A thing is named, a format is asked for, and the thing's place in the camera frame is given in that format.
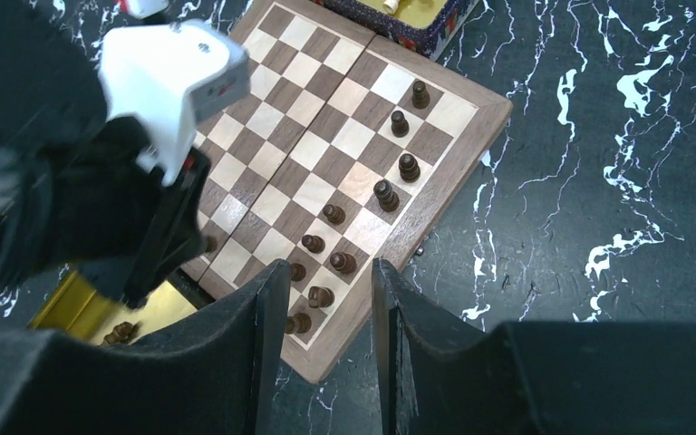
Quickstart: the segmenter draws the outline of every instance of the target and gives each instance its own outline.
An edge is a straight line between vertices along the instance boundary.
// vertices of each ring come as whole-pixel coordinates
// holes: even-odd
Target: white chess piece
[[[382,2],[382,8],[388,15],[396,14],[396,10],[399,9],[399,0],[384,0]]]

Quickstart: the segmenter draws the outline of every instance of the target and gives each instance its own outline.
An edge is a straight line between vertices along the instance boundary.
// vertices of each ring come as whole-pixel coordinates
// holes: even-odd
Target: rook
[[[381,179],[374,185],[374,196],[380,203],[382,211],[392,212],[399,207],[399,195],[393,191],[387,179]]]
[[[410,132],[410,124],[404,119],[404,113],[401,111],[391,113],[391,132],[397,138],[403,138]]]
[[[420,177],[420,165],[410,153],[404,153],[399,157],[399,175],[408,183],[417,181]]]
[[[344,275],[352,274],[356,270],[356,259],[344,252],[335,252],[329,256],[329,264],[334,267],[334,270]]]
[[[322,210],[326,220],[332,222],[335,225],[340,225],[345,220],[345,211],[342,208],[333,206],[332,204],[327,204]]]
[[[334,293],[326,287],[311,287],[308,290],[308,306],[326,308],[334,303]]]
[[[324,251],[324,240],[319,236],[311,236],[306,234],[301,240],[305,249],[311,251],[314,254],[318,254]]]
[[[311,330],[311,317],[305,313],[297,313],[286,318],[285,334],[305,334]]]
[[[305,266],[300,263],[293,263],[292,268],[292,280],[295,282],[303,281],[305,279]]]
[[[425,83],[416,80],[412,84],[412,105],[415,106],[415,109],[425,109],[429,103],[430,95],[425,87]]]

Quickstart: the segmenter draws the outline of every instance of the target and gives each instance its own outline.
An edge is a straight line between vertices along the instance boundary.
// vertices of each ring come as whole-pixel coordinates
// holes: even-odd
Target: marble surface
[[[482,1],[440,63],[515,112],[405,275],[486,331],[696,321],[696,1]],[[127,23],[112,4],[35,7],[95,62],[101,34]],[[170,13],[226,31],[247,8],[196,0]],[[57,279],[0,292],[0,328],[24,325]],[[281,368],[275,433],[380,433],[371,332],[320,385]]]

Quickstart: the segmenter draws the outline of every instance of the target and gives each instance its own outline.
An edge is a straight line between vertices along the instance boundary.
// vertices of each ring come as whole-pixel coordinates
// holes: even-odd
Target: chessboard
[[[230,36],[251,95],[198,128],[218,243],[182,268],[219,299],[288,260],[282,358],[316,383],[369,316],[371,260],[409,262],[511,104],[307,0],[256,0]]]

